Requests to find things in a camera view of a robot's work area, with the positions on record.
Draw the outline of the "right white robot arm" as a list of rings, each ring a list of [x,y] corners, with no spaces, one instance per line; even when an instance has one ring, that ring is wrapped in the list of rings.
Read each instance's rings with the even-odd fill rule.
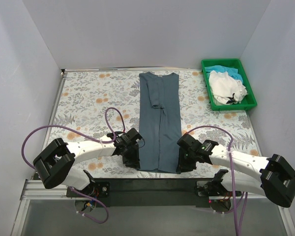
[[[198,185],[201,196],[223,196],[232,191],[267,197],[281,207],[290,207],[295,197],[295,170],[278,154],[253,156],[228,149],[211,140],[199,142],[184,134],[179,146],[178,172],[190,172],[197,163],[221,166],[214,177]]]

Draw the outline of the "dark blue-grey t-shirt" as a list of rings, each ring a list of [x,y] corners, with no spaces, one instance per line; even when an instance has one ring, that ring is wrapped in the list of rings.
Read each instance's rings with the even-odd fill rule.
[[[145,144],[139,150],[142,171],[176,173],[181,137],[179,75],[141,73],[139,133]]]

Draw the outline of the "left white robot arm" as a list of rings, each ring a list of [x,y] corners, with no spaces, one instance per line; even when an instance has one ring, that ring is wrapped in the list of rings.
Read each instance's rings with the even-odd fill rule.
[[[99,192],[95,179],[88,171],[75,169],[74,165],[98,157],[118,155],[125,166],[138,169],[140,141],[144,142],[144,139],[134,128],[126,133],[108,133],[97,142],[66,143],[57,138],[34,159],[33,166],[46,189],[62,184],[73,187],[85,197],[94,196]]]

